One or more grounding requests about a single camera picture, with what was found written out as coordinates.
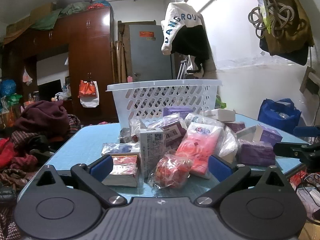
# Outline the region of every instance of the red candy bag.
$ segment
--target red candy bag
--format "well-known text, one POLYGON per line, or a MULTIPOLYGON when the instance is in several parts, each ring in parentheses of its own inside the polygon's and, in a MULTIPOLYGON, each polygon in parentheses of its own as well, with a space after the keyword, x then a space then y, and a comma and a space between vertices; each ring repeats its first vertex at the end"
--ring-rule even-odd
POLYGON ((149 175, 148 184, 157 188, 181 188, 187 182, 192 164, 187 158, 165 154, 149 175))

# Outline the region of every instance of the metal screw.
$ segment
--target metal screw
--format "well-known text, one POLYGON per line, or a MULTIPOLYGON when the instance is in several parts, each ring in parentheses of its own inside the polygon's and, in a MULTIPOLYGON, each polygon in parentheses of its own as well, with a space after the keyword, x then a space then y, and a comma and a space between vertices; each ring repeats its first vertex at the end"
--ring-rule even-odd
POLYGON ((212 203, 212 199, 209 197, 200 197, 197 199, 197 203, 199 205, 210 205, 212 203))
POLYGON ((112 203, 113 205, 118 205, 124 202, 124 198, 121 196, 113 196, 109 198, 109 202, 112 203))

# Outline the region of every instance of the green cloth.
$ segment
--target green cloth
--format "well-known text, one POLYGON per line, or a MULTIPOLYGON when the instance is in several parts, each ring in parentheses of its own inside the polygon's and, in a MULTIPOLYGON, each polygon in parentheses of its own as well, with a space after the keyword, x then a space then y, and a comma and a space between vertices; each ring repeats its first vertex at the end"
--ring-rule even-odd
POLYGON ((30 28, 41 31, 52 30, 61 11, 62 9, 53 11, 46 17, 37 20, 33 25, 30 26, 30 28))
POLYGON ((91 5, 89 2, 75 2, 70 3, 67 7, 65 7, 61 11, 61 16, 71 15, 73 13, 82 12, 87 9, 87 7, 91 5))
POLYGON ((70 3, 64 9, 55 10, 46 17, 37 20, 33 25, 30 26, 30 28, 40 31, 52 30, 58 18, 85 11, 90 4, 91 3, 89 2, 70 3))

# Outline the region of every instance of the blue bag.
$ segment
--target blue bag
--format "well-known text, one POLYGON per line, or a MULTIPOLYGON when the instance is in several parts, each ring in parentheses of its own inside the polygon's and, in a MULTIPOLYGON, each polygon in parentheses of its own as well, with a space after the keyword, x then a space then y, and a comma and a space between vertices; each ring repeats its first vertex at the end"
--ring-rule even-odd
POLYGON ((11 96, 16 93, 16 83, 12 79, 3 80, 0 83, 1 97, 11 96))
POLYGON ((289 105, 286 106, 271 99, 263 100, 258 121, 293 134, 293 129, 298 126, 301 111, 294 107, 294 103, 289 98, 281 99, 278 102, 286 102, 289 105), (279 113, 285 113, 289 117, 282 118, 279 113))

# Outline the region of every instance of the orange bag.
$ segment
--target orange bag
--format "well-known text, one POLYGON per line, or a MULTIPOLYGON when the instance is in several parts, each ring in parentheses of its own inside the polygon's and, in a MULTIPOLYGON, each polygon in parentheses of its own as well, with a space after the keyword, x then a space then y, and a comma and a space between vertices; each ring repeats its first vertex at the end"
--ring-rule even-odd
POLYGON ((97 97, 97 91, 94 82, 81 80, 78 97, 97 97))

